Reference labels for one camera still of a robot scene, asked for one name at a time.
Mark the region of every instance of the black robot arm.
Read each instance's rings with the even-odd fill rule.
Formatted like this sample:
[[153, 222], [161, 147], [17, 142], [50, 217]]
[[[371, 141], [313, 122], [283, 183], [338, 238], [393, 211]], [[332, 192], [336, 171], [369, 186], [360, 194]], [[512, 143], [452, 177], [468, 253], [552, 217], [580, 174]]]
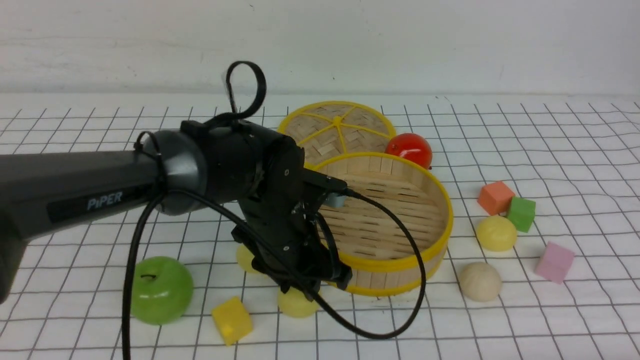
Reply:
[[[213, 127], [185, 121], [180, 131], [158, 131], [135, 151], [0, 156], [0, 303], [30, 241], [144, 205], [166, 189], [217, 204], [238, 200], [247, 224], [305, 274], [309, 286], [337, 281], [344, 288], [350, 269], [335, 263], [336, 273], [326, 266], [339, 260], [320, 244], [313, 214], [331, 190], [346, 184], [304, 169], [303, 162], [303, 149], [291, 138], [243, 120]], [[170, 194], [158, 210], [179, 215], [202, 207]], [[258, 271], [284, 291], [296, 286], [251, 236], [239, 227], [232, 234], [256, 255]]]

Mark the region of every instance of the wooden steamer basket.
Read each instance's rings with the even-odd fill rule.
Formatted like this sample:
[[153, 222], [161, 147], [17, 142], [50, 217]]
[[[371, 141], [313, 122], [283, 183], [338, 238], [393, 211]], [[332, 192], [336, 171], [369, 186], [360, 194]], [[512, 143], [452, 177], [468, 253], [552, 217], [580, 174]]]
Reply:
[[293, 138], [305, 150], [305, 166], [353, 152], [384, 152], [396, 135], [380, 112], [355, 102], [326, 101], [289, 114], [278, 132]]
[[[376, 152], [337, 156], [314, 170], [345, 180], [350, 188], [396, 214], [421, 251], [427, 277], [438, 270], [451, 235], [453, 210], [445, 188], [430, 172]], [[379, 297], [420, 285], [411, 245], [384, 212], [353, 198], [347, 198], [341, 208], [323, 206], [320, 212], [332, 230], [341, 260], [353, 269], [348, 292]]]

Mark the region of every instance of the table surface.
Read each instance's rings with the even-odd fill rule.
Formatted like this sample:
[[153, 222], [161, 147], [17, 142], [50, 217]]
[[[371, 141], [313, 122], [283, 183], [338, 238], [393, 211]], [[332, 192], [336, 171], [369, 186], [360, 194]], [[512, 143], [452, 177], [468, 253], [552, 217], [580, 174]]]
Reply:
[[[251, 120], [276, 127], [289, 111], [325, 99], [271, 97]], [[432, 173], [452, 199], [449, 248], [414, 324], [398, 339], [371, 341], [323, 311], [288, 318], [278, 313], [273, 283], [236, 264], [231, 222], [213, 211], [153, 214], [140, 257], [179, 259], [196, 289], [179, 321], [132, 321], [134, 359], [640, 359], [640, 99], [338, 99], [375, 107], [398, 133], [425, 137], [434, 150]], [[131, 149], [142, 130], [176, 128], [223, 108], [220, 96], [0, 95], [0, 154]], [[531, 231], [505, 253], [483, 250], [474, 234], [487, 216], [476, 202], [480, 188], [498, 180], [537, 203]], [[0, 305], [0, 358], [122, 358], [122, 281], [139, 214], [73, 227], [28, 247]], [[550, 241], [576, 253], [561, 285], [534, 274]], [[474, 261], [500, 272], [499, 299], [479, 304], [461, 296], [457, 275]], [[254, 330], [226, 347], [210, 312], [233, 296], [252, 314]], [[387, 332], [406, 320], [417, 291], [367, 298], [324, 287], [323, 296], [359, 327]]]

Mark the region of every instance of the light blue object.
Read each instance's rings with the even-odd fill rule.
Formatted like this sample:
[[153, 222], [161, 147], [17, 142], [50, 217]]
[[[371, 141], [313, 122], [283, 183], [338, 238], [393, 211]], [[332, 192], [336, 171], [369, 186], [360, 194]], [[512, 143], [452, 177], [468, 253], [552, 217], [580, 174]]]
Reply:
[[340, 195], [337, 193], [331, 193], [324, 201], [324, 205], [331, 208], [341, 208], [344, 206], [344, 201], [347, 199], [346, 195]]

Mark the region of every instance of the pink cube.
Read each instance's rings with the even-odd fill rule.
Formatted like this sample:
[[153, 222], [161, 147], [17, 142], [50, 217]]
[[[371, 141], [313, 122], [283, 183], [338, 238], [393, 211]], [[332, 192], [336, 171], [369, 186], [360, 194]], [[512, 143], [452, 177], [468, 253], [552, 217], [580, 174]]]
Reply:
[[574, 257], [573, 251], [550, 242], [536, 266], [535, 273], [556, 284], [562, 284]]

